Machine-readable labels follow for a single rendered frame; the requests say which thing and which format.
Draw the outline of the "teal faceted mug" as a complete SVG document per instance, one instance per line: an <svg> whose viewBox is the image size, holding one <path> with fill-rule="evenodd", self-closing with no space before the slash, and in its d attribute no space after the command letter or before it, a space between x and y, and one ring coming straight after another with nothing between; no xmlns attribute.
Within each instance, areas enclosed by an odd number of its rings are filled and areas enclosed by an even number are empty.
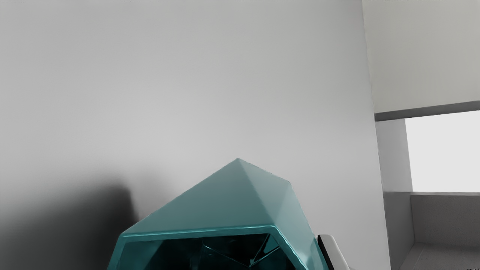
<svg viewBox="0 0 480 270"><path fill-rule="evenodd" d="M289 181L235 159L123 232L107 270L335 270Z"/></svg>

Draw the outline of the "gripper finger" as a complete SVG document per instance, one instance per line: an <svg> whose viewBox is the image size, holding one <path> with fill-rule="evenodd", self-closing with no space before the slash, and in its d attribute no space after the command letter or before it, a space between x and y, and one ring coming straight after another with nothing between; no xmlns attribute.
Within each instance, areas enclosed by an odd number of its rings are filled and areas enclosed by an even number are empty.
<svg viewBox="0 0 480 270"><path fill-rule="evenodd" d="M317 242L326 262L327 270L350 270L349 265L332 235L320 234L317 237Z"/></svg>

